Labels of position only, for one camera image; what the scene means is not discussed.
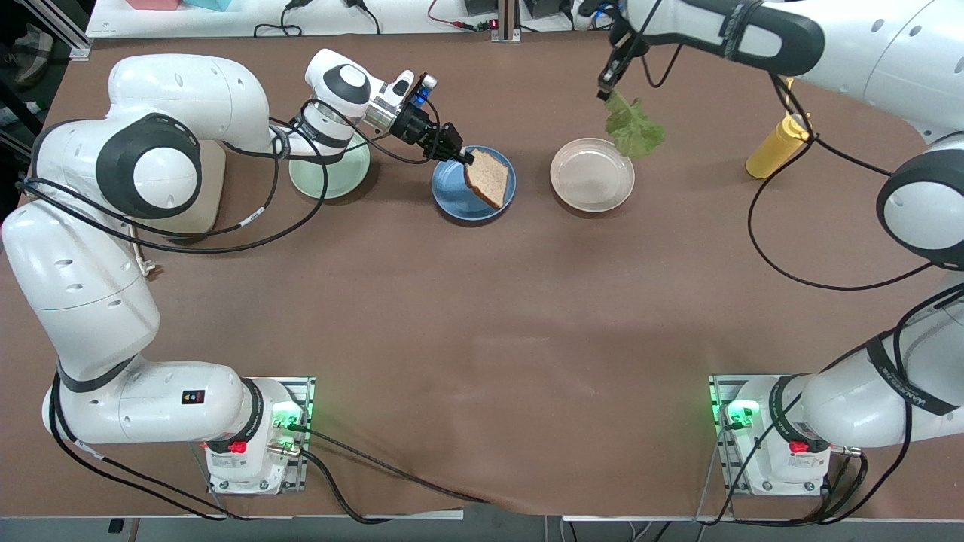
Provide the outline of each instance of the dark floor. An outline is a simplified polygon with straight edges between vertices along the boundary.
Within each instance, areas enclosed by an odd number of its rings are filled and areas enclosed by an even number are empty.
[[[0,520],[0,541],[70,540],[71,542],[630,542],[629,523],[576,522],[576,538],[569,525],[560,532],[558,516],[523,516],[490,505],[471,505],[465,519],[402,519],[380,526],[361,526],[341,518],[299,518],[257,522],[205,522],[198,519],[149,519],[139,522],[136,538],[130,537],[132,522],[123,532],[110,534],[107,519],[19,519]],[[645,522],[635,524],[637,529]],[[652,542],[662,523],[656,523],[642,537]],[[696,542],[699,527],[673,524],[661,542]],[[888,542],[964,540],[964,524],[844,522],[830,527],[754,528],[719,525],[707,528],[703,542]]]

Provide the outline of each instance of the green plate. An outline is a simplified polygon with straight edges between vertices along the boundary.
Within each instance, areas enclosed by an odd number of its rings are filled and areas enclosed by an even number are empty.
[[[364,143],[363,137],[356,133],[348,147],[362,143]],[[341,160],[328,166],[328,194],[325,195],[325,199],[340,198],[355,190],[359,184],[362,184],[365,174],[368,173],[369,163],[371,163],[371,151],[368,145],[345,152]],[[316,199],[321,196],[324,173],[318,164],[304,160],[288,160],[288,175],[295,188],[301,190],[306,196]]]

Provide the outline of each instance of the light blue object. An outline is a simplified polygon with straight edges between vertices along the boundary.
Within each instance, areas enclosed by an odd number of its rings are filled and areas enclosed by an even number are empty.
[[[197,6],[199,8],[205,8],[206,10],[214,10],[215,12],[225,12],[228,10],[228,6],[231,5],[231,0],[181,0],[188,6]]]
[[[493,209],[476,196],[472,189],[466,186],[465,166],[455,160],[448,160],[436,166],[432,174],[432,196],[443,211],[455,218],[469,221],[486,220],[504,211],[516,195],[516,170],[509,163],[509,159],[498,150],[480,145],[470,145],[466,149],[485,150],[509,167],[509,180],[505,185],[505,205],[502,208]]]

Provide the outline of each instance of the black label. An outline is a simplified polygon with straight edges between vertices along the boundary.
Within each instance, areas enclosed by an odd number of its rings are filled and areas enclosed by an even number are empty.
[[[204,402],[204,390],[185,390],[181,392],[182,405],[200,405]]]

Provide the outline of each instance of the pink object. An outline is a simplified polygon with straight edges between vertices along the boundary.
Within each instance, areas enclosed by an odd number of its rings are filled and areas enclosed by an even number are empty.
[[[180,0],[126,0],[135,10],[176,10]]]

